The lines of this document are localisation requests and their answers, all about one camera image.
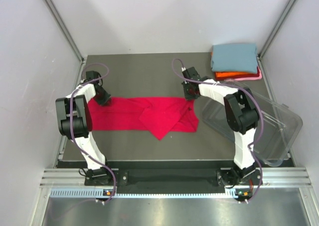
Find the metal frame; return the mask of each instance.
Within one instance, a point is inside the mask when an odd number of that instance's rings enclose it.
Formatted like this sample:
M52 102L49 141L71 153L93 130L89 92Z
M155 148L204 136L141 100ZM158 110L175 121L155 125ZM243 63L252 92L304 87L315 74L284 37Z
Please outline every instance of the metal frame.
M81 61L83 62L84 57L82 56L80 50L78 49L78 47L76 46L69 30L67 29L65 23L63 22L58 10L56 9L54 3L52 0L43 0L46 4L46 6L48 7L48 9L50 10L52 16L54 17L56 23L58 24L61 32L63 33L64 37L66 38L66 40L68 41L68 43L70 44L75 56Z
M304 202L304 206L312 226L319 225L319 203L316 198L314 189L300 188L300 194Z
M30 226L41 226L43 224L45 211L49 202L51 189L40 188L37 195L37 203L34 207Z
M289 13L291 12L293 6L295 5L295 3L297 2L297 0L289 0L286 7L284 8L284 11L282 12L282 14L280 15L277 23L275 24L273 30L271 31L269 37L266 40L266 43L264 44L264 46L262 47L262 50L260 52L260 57L263 58L265 56L265 53L267 52L269 46L272 44L272 42L274 41L274 38L276 37L277 33L279 32L279 30L281 29L281 27L283 26L283 23L285 22L287 16L289 15Z
M78 172L78 169L45 169L40 183L41 188L77 188L77 189L100 189L101 187L85 186L84 177ZM261 188L311 188L307 170L303 167L282 167L282 168L264 168L263 185ZM112 186L102 187L103 189L112 189Z

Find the orange folded cloth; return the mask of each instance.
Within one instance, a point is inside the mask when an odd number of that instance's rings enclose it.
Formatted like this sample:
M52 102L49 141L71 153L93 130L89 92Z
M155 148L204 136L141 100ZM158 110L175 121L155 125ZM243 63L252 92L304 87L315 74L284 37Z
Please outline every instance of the orange folded cloth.
M225 80L227 78L233 78L233 79L241 79L241 80L257 80L257 79L261 79L262 78L262 74L261 71L259 69L259 66L257 66L257 74L253 74L253 73L245 73L245 74L237 74L236 72L234 75L225 75L224 73L227 72L215 72L215 80Z
M247 75L247 74L251 74L251 73L246 73L246 72L215 72L215 76L217 78L231 78L233 76L238 76L238 75Z

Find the stack of folded clothes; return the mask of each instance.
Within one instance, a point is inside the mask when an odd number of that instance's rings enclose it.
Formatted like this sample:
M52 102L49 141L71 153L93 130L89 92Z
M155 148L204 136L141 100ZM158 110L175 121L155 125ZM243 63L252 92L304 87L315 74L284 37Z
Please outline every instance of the stack of folded clothes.
M211 68L216 80L258 80L262 73L258 66L254 43L231 43L213 46Z

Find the clear plastic container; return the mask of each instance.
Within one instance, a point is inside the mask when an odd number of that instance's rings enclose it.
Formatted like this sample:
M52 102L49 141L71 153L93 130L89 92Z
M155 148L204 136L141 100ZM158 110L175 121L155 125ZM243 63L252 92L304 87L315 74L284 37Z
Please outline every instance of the clear plastic container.
M247 87L237 81L225 83ZM254 145L254 152L265 164L273 167L280 166L294 143L303 121L300 116L290 111L286 106L279 105L253 90L252 93L264 117L264 133L260 141ZM212 99L208 100L203 109L202 117L203 121L212 129L230 141L235 141L234 133L227 124L225 107L222 104ZM260 124L258 124L255 139L259 132Z

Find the white wall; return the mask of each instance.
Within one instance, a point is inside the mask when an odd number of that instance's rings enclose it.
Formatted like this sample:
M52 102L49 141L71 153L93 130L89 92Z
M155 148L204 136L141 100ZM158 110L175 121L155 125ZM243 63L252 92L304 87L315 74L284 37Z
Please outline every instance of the white wall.
M0 19L0 225L24 226L80 63L42 0L0 0Z
M83 55L207 52L256 42L288 0L53 0Z
M319 198L319 2L298 0L263 58L279 103L304 121L294 145Z

